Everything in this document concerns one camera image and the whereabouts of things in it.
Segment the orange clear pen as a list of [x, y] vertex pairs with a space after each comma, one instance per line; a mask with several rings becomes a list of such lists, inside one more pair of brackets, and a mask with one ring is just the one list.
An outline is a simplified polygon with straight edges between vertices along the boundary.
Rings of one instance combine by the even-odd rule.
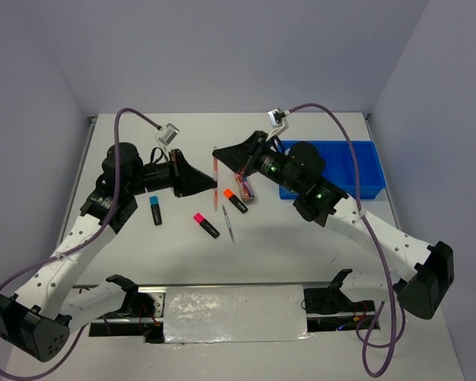
[[219, 193], [218, 193], [218, 161], [213, 157], [213, 181], [215, 182], [215, 187], [213, 188], [213, 208], [214, 211], [218, 211], [219, 206]]

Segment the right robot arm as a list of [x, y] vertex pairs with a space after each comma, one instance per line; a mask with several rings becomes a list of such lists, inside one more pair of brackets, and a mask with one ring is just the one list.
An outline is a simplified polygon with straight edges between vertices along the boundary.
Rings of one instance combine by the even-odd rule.
[[455, 279], [452, 247], [412, 237], [364, 209], [322, 175], [325, 161], [313, 144], [299, 141], [281, 153], [267, 142], [265, 132], [255, 131], [240, 144], [215, 149], [213, 157], [235, 174], [259, 173], [294, 192], [294, 207], [305, 221], [378, 255], [398, 277], [387, 290], [397, 296], [400, 306], [418, 318], [433, 318]]

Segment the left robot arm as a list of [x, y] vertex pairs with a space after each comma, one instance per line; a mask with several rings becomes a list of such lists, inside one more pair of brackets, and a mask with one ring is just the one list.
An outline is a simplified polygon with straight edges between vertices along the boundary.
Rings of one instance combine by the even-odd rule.
[[0, 337], [40, 362], [54, 358], [75, 330], [93, 320], [114, 312], [128, 317], [153, 301], [122, 275], [111, 275], [81, 295], [69, 295], [134, 214], [136, 196], [172, 189], [181, 198], [217, 185], [211, 176], [189, 165], [178, 149], [171, 150], [164, 163], [144, 164], [135, 145], [120, 143], [109, 148], [102, 170], [48, 263], [11, 296], [0, 294]]

